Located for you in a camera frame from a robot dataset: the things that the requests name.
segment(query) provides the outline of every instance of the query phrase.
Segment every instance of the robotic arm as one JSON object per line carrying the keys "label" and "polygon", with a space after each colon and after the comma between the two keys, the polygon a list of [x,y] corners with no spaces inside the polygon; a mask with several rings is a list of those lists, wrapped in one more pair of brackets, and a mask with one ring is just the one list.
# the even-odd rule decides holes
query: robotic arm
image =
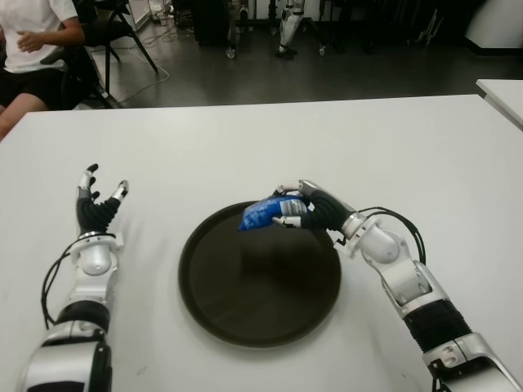
{"label": "robotic arm", "polygon": [[[19,392],[110,392],[111,349],[105,342],[109,331],[112,294],[118,260],[123,247],[119,235],[107,227],[127,195],[129,185],[122,181],[113,195],[95,204],[98,192],[91,193],[98,165],[90,166],[78,184],[76,213],[78,240],[53,265],[42,288],[42,310],[47,330],[24,370]],[[75,268],[74,288],[54,320],[47,312],[47,279],[56,266],[70,256]]]}
{"label": "robotic arm", "polygon": [[421,348],[434,378],[434,391],[522,392],[485,339],[468,327],[427,267],[412,259],[401,236],[380,228],[373,216],[364,216],[310,181],[279,185],[275,194],[290,192],[298,192],[314,210],[273,221],[284,227],[340,231],[353,254],[361,251],[380,274],[385,293]]}

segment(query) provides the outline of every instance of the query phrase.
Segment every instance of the black cable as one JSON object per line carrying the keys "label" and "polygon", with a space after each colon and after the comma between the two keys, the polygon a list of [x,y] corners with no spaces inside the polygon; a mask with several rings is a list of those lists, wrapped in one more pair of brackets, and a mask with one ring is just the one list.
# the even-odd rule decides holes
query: black cable
{"label": "black cable", "polygon": [[56,275],[58,274],[58,270],[60,269],[61,262],[70,256],[69,250],[78,241],[83,241],[84,239],[87,239],[90,237],[104,237],[104,236],[116,238],[114,236],[114,234],[105,233],[105,234],[92,234],[87,237],[77,239],[63,251],[62,256],[60,256],[60,258],[57,261],[55,261],[51,265],[51,268],[49,268],[49,270],[47,271],[46,277],[43,280],[42,294],[40,296],[40,303],[42,305],[42,313],[43,313],[43,322],[46,326],[46,329],[49,329],[49,323],[51,323],[52,325],[56,325],[56,321],[53,319],[53,317],[51,317],[51,315],[49,314],[49,310],[47,308],[47,296],[49,295],[51,286],[52,286],[53,282],[55,281]]}
{"label": "black cable", "polygon": [[410,220],[408,220],[407,218],[405,218],[404,216],[402,216],[401,214],[394,212],[392,210],[389,210],[388,208],[385,208],[385,207],[370,207],[370,208],[365,208],[363,210],[359,210],[358,212],[366,212],[366,211],[372,211],[372,210],[377,210],[377,211],[368,215],[367,218],[370,218],[371,216],[376,216],[376,215],[388,215],[388,216],[395,217],[398,221],[400,221],[401,223],[403,223],[405,225],[405,227],[412,234],[412,236],[414,238],[414,242],[416,243],[416,247],[418,248],[419,262],[422,263],[423,265],[426,265],[427,264],[427,255],[425,253],[425,243],[423,242],[423,237],[419,233],[419,230],[416,227],[416,225],[414,223],[412,223]]}

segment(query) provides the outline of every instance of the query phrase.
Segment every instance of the black tray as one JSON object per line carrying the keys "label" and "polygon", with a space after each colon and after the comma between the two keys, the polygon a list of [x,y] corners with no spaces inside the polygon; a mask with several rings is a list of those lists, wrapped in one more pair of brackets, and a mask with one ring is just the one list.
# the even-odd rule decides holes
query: black tray
{"label": "black tray", "polygon": [[210,216],[181,254],[181,296],[194,319],[215,337],[247,347],[301,339],[329,314],[341,266],[324,231],[271,226],[238,232],[236,204]]}

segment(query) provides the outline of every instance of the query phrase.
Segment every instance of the robot forearm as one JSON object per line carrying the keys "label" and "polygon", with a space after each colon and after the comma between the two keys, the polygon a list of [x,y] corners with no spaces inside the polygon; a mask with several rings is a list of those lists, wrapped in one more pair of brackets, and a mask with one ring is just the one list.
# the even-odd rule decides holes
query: robot forearm
{"label": "robot forearm", "polygon": [[521,386],[473,332],[428,268],[413,261],[403,238],[353,213],[342,226],[348,247],[361,250],[382,278],[398,315],[423,351],[423,361],[442,391],[521,392]]}
{"label": "robot forearm", "polygon": [[112,292],[118,269],[116,253],[123,246],[120,236],[108,234],[107,226],[128,192],[123,181],[106,202],[96,205],[91,194],[95,180],[89,167],[78,186],[77,217],[80,236],[64,252],[75,270],[74,288],[56,321],[47,312],[44,282],[42,308],[53,326],[47,330],[23,372],[20,392],[108,392],[111,387],[111,350],[105,343],[109,331]]}

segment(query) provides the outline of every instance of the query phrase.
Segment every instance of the robot leg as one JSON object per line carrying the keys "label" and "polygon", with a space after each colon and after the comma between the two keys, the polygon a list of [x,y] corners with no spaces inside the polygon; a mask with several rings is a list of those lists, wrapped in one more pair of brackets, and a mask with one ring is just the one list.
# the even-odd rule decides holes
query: robot leg
{"label": "robot leg", "polygon": [[303,2],[295,2],[293,6],[284,11],[284,16],[279,27],[280,41],[276,57],[291,60],[296,52],[288,46],[294,38],[297,28],[303,18]]}
{"label": "robot leg", "polygon": [[229,7],[229,33],[227,34],[228,48],[227,57],[235,58],[236,53],[236,18],[240,12],[239,0],[229,0],[227,2]]}

